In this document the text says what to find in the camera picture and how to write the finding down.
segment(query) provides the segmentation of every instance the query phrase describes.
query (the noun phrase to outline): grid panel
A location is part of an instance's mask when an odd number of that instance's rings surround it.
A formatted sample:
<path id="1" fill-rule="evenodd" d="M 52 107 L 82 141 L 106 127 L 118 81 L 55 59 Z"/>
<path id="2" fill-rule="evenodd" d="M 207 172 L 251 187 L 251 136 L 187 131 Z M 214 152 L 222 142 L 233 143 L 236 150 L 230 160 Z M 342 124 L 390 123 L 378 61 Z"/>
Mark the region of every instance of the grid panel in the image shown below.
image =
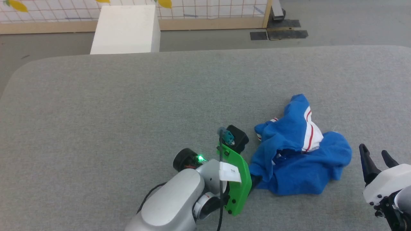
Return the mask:
<path id="1" fill-rule="evenodd" d="M 0 4 L 0 23 L 97 20 L 105 5 L 156 5 L 160 19 L 264 17 L 267 0 L 171 0 L 172 9 L 154 0 L 24 0 L 28 12 Z"/>

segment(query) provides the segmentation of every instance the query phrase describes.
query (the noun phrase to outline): wooden frame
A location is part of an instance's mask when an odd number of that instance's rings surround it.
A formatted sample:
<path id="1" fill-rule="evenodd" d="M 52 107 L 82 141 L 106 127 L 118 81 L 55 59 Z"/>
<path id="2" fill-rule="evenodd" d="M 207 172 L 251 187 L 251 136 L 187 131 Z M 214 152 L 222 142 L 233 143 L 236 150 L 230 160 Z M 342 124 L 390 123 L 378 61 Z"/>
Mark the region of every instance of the wooden frame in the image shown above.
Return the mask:
<path id="1" fill-rule="evenodd" d="M 219 30 L 266 28 L 272 0 L 268 0 L 264 17 L 159 20 L 160 30 Z M 97 21 L 0 24 L 0 34 L 36 34 L 94 32 Z"/>

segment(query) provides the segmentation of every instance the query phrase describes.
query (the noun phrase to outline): white stripe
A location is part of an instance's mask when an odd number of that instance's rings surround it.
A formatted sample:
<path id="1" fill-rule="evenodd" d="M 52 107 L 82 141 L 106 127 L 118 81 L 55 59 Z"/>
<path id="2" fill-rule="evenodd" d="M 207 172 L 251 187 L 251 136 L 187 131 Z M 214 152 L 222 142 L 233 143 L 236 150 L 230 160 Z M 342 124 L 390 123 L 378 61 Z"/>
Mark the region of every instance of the white stripe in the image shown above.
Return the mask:
<path id="1" fill-rule="evenodd" d="M 307 107 L 307 109 L 304 112 L 304 120 L 307 123 L 307 127 L 305 128 L 305 137 L 304 137 L 304 145 L 302 146 L 302 150 L 306 152 L 314 151 L 319 148 L 320 142 L 323 140 L 323 135 L 320 131 L 320 129 L 317 127 L 317 125 L 311 121 L 311 115 L 312 112 L 308 115 L 308 113 L 311 111 L 310 106 Z M 311 146 L 308 149 L 309 145 L 309 140 L 311 138 L 311 126 L 313 129 L 313 136 L 311 139 Z"/>

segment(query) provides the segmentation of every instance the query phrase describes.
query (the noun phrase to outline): gray table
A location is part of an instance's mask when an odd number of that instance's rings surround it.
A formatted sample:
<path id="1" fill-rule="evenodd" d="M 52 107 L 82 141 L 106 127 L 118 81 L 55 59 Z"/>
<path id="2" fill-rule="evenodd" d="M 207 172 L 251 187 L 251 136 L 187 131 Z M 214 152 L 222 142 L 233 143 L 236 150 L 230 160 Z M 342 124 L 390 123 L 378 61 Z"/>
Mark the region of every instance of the gray table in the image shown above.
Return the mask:
<path id="1" fill-rule="evenodd" d="M 83 55 L 31 62 L 0 99 L 0 229 L 123 230 L 190 147 L 217 157 L 216 130 L 281 116 L 304 93 L 323 132 L 344 134 L 353 158 L 321 195 L 254 191 L 222 230 L 381 230 L 362 196 L 358 145 L 378 167 L 387 149 L 411 163 L 411 50 L 334 46 Z M 218 213 L 199 222 L 213 231 Z"/>

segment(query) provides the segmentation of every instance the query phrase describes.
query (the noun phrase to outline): white box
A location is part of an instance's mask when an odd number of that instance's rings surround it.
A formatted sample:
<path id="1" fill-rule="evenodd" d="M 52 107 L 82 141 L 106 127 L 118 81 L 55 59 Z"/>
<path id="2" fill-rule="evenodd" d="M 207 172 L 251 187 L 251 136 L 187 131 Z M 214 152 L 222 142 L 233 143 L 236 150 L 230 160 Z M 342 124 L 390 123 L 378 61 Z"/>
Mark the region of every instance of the white box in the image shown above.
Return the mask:
<path id="1" fill-rule="evenodd" d="M 155 5 L 103 6 L 90 54 L 160 51 Z"/>

